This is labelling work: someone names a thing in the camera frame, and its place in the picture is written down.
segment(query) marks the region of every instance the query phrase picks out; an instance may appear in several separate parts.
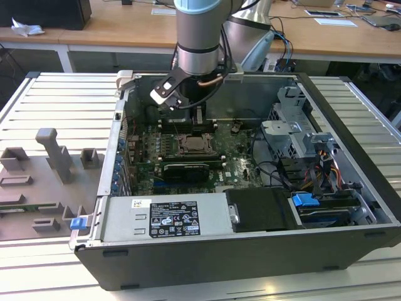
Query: computer case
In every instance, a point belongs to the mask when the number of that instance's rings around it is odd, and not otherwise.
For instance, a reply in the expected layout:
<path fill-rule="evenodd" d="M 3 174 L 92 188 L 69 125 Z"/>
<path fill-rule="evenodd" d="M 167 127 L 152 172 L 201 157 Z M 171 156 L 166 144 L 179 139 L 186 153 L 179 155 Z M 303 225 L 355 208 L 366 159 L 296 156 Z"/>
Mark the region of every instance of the computer case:
<path fill-rule="evenodd" d="M 92 10 L 90 0 L 0 0 L 0 26 L 11 26 L 11 18 L 44 28 L 82 30 Z"/>

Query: table leg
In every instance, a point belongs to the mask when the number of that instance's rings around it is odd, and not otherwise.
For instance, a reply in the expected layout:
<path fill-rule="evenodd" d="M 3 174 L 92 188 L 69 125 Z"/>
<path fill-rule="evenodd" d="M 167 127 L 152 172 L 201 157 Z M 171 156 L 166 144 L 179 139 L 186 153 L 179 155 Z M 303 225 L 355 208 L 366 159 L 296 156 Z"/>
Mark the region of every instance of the table leg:
<path fill-rule="evenodd" d="M 394 117 L 393 121 L 391 121 L 392 125 L 399 129 L 401 127 L 401 111 Z"/>
<path fill-rule="evenodd" d="M 76 72 L 74 63 L 70 58 L 70 52 L 68 51 L 68 47 L 66 45 L 59 45 L 57 47 L 58 57 L 61 62 L 61 66 L 63 67 L 63 71 L 65 73 L 73 73 Z"/>
<path fill-rule="evenodd" d="M 120 63 L 118 62 L 118 56 L 116 52 L 112 52 L 112 60 L 113 60 L 113 67 L 118 67 L 120 66 Z"/>

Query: power supply label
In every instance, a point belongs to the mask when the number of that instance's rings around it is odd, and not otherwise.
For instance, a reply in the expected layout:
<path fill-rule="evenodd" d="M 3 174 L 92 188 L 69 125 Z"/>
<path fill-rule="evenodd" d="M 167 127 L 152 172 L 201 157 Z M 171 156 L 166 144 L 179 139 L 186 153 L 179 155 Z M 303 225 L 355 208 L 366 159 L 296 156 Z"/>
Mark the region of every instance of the power supply label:
<path fill-rule="evenodd" d="M 201 235 L 196 202 L 152 203 L 149 222 L 152 238 Z"/>

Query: blue latch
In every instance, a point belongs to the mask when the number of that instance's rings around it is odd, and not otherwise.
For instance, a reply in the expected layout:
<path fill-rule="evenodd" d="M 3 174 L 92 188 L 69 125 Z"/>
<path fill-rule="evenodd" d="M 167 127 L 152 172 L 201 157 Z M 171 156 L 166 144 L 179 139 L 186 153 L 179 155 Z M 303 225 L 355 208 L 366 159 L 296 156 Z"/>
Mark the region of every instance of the blue latch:
<path fill-rule="evenodd" d="M 320 203 L 317 199 L 312 198 L 311 193 L 297 193 L 293 197 L 295 206 L 319 206 Z"/>
<path fill-rule="evenodd" d="M 71 220 L 70 229 L 71 230 L 86 230 L 86 223 L 88 218 L 73 218 Z"/>

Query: motherboard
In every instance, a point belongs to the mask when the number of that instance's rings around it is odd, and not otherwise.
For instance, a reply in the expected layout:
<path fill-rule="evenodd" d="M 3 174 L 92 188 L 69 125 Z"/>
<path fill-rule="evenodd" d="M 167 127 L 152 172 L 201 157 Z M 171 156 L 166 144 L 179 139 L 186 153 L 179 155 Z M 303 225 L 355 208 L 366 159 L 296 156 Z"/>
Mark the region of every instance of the motherboard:
<path fill-rule="evenodd" d="M 170 131 L 160 125 L 133 126 L 128 135 L 132 194 L 221 193 L 263 186 L 249 155 L 254 129 L 238 121 L 216 122 L 211 129 L 185 133 L 180 124 Z"/>

